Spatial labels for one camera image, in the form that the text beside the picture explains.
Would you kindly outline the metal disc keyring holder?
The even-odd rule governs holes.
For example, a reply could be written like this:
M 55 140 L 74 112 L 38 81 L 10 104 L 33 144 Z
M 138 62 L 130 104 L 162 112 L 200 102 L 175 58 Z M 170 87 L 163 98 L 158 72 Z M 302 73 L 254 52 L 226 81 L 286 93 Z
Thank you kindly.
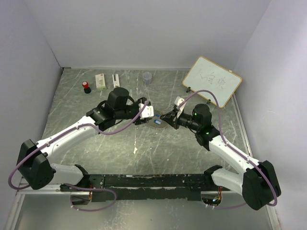
M 146 125 L 150 128 L 163 129 L 168 126 L 168 124 L 161 119 L 162 112 L 159 110 L 154 111 L 154 116 L 149 119 Z

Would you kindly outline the blue key tag with key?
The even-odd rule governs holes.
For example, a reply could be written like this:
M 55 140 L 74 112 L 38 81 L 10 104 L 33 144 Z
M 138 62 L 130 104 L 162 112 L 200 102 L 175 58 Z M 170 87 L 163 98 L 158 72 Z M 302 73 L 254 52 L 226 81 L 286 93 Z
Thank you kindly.
M 157 125 L 161 125 L 162 121 L 156 119 L 156 120 L 154 120 L 154 123 L 157 124 Z

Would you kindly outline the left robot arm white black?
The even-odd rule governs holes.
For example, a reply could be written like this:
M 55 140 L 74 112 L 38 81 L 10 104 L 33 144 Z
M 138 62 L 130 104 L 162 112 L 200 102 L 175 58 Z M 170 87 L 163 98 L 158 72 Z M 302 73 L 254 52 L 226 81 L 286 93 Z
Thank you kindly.
M 133 100 L 125 88 L 115 88 L 104 100 L 86 113 L 79 121 L 46 139 L 21 145 L 16 170 L 34 190 L 49 184 L 71 184 L 78 191 L 89 187 L 89 173 L 80 165 L 56 164 L 54 159 L 66 153 L 82 141 L 107 132 L 117 121 L 129 120 L 129 124 L 141 125 L 154 116 L 154 108 L 145 97 Z

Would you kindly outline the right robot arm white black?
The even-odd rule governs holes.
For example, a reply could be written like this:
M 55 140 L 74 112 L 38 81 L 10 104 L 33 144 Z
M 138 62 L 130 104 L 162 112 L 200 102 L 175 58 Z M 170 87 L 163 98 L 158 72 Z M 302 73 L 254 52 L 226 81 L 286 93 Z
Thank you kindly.
M 208 151 L 224 159 L 235 172 L 216 165 L 204 172 L 204 187 L 215 190 L 217 187 L 229 189 L 241 195 L 253 210 L 265 205 L 276 205 L 281 188 L 274 166 L 269 161 L 252 158 L 230 143 L 212 125 L 212 113 L 208 105 L 197 104 L 192 113 L 174 108 L 161 115 L 161 119 L 174 129 L 185 127 L 192 131 L 196 141 Z

